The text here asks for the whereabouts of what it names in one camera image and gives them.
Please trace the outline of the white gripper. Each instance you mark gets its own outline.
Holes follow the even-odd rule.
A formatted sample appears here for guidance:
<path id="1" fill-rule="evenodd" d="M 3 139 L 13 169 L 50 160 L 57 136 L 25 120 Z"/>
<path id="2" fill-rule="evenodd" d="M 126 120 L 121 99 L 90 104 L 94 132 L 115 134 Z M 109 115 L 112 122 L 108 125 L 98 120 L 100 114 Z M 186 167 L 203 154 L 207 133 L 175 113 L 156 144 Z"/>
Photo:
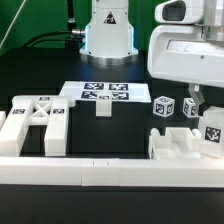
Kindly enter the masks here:
<path id="1" fill-rule="evenodd" d="M 159 25 L 148 50 L 154 78 L 190 83 L 195 114 L 201 85 L 224 88 L 224 0 L 167 0 L 155 8 Z"/>

